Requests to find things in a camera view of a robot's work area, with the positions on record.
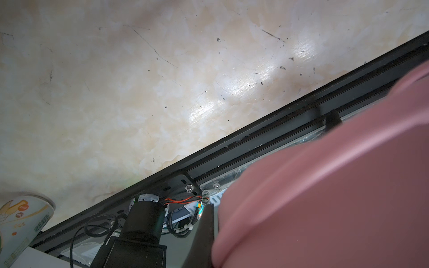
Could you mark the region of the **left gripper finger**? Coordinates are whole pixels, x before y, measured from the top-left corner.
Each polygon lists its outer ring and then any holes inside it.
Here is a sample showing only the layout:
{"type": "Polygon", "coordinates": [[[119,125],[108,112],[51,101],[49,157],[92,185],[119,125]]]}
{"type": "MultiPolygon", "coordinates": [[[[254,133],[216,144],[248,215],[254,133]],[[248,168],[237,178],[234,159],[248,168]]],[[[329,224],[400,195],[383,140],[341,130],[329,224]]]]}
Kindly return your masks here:
{"type": "Polygon", "coordinates": [[[211,251],[215,238],[215,214],[213,204],[204,208],[191,249],[183,268],[213,268],[211,251]]]}

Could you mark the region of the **pink headphones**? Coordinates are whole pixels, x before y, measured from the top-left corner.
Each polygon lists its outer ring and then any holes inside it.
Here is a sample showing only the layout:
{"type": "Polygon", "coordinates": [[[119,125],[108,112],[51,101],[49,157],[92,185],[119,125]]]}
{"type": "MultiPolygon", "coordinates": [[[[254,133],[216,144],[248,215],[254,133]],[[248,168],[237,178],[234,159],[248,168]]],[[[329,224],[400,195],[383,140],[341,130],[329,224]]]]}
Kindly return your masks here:
{"type": "Polygon", "coordinates": [[[428,63],[322,138],[252,164],[218,219],[216,268],[428,267],[428,63]]]}

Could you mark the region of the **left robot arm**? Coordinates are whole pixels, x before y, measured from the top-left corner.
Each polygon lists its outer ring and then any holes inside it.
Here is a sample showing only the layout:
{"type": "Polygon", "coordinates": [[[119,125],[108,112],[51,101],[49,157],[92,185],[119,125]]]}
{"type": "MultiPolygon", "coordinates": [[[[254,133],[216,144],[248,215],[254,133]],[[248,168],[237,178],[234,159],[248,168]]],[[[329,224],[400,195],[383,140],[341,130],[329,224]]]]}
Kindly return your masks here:
{"type": "Polygon", "coordinates": [[[186,256],[184,268],[211,268],[211,249],[215,238],[214,205],[204,196],[195,195],[182,200],[142,194],[134,198],[125,225],[119,236],[116,227],[100,234],[106,238],[93,260],[93,268],[164,268],[167,247],[160,244],[162,230],[176,238],[186,238],[196,228],[196,234],[186,256]],[[183,229],[173,228],[172,205],[196,203],[196,208],[183,229]]]}

